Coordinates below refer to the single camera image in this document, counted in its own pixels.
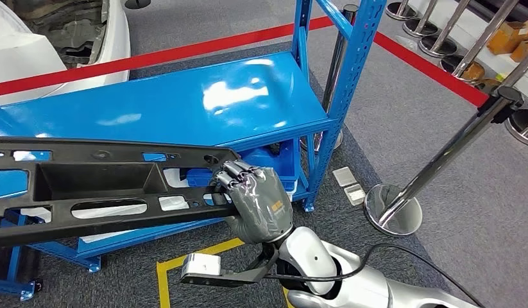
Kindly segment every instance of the blue metal shelf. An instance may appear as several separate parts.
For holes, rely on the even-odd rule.
[[[316,2],[348,44],[327,113],[307,79],[312,0],[297,0],[290,52],[3,106],[0,135],[217,145],[237,151],[306,137],[309,172],[300,175],[293,198],[303,200],[310,212],[386,5],[386,0],[362,0],[351,25],[329,0]],[[323,138],[315,155],[311,141],[317,132],[323,132]],[[2,172],[0,196],[23,193],[24,180],[17,179]],[[93,243],[80,241],[77,250],[57,242],[29,246],[95,271],[99,254],[217,221],[141,229]]]

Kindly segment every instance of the white car body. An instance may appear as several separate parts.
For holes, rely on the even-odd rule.
[[[131,54],[128,21],[121,0],[104,3],[108,4],[108,16],[103,43],[96,61],[90,65],[128,58]],[[9,7],[0,2],[0,82],[65,70],[66,66],[50,41],[43,35],[32,33]],[[0,96],[0,105],[122,82],[128,80],[129,73],[121,71],[6,94]]]

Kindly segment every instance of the cardboard box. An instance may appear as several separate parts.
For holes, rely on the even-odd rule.
[[[528,21],[503,22],[487,44],[494,55],[512,53],[523,40],[528,40]]]
[[[528,55],[528,40],[521,42],[519,46],[513,51],[510,58],[515,62],[521,62]]]

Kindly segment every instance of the black plastic car part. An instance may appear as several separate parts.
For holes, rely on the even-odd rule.
[[[45,160],[20,159],[20,153],[43,152]],[[0,246],[236,215],[231,203],[206,204],[203,195],[219,193],[219,187],[171,187],[164,170],[215,172],[226,160],[238,158],[229,148],[212,146],[0,137],[0,171],[22,170],[27,175],[25,192],[0,198],[0,219],[6,210],[35,207],[49,209],[52,217],[49,223],[0,228]],[[168,196],[184,197],[189,208],[162,210],[160,199]],[[72,213],[143,203],[146,210],[140,214],[81,219]]]

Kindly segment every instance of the blue plastic bin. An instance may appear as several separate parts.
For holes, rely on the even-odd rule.
[[[273,155],[267,148],[260,147],[239,152],[241,158],[254,166],[273,167],[286,191],[293,191],[300,175],[300,140],[291,139],[281,143],[279,155]],[[186,172],[188,185],[207,186],[211,179],[208,169],[190,169]]]

